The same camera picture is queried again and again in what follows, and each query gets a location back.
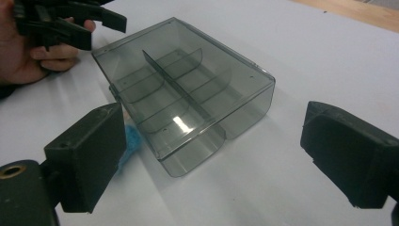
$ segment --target white surface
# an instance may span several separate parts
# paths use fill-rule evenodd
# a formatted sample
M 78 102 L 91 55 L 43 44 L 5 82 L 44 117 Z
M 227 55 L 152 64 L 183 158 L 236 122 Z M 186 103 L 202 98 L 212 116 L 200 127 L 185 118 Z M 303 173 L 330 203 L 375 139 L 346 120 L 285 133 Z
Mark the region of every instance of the white surface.
M 308 101 L 336 105 L 399 137 L 399 35 L 284 0 L 116 0 L 127 34 L 98 24 L 94 48 L 170 17 L 184 20 L 271 72 L 267 116 L 182 178 L 145 147 L 109 184 L 92 215 L 57 212 L 63 226 L 391 225 L 382 210 L 351 206 L 299 140 Z M 67 73 L 0 101 L 0 166 L 44 160 L 43 147 L 114 102 L 89 53 Z

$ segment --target blue object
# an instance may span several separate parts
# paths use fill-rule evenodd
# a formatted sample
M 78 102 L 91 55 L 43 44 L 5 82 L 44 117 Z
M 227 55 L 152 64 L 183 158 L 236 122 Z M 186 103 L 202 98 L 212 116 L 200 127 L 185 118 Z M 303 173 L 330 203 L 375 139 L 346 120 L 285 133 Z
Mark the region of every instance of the blue object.
M 141 137 L 138 131 L 132 125 L 125 125 L 126 133 L 126 151 L 119 162 L 118 173 L 121 172 L 123 165 L 129 160 L 130 156 L 135 153 L 141 146 Z

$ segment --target plastic container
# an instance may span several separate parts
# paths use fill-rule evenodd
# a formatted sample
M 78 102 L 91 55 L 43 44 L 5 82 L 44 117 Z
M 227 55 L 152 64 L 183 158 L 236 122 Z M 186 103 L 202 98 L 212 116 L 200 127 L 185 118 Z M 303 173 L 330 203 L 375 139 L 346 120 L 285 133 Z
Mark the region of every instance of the plastic container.
M 175 18 L 92 54 L 173 177 L 241 135 L 271 105 L 272 75 Z

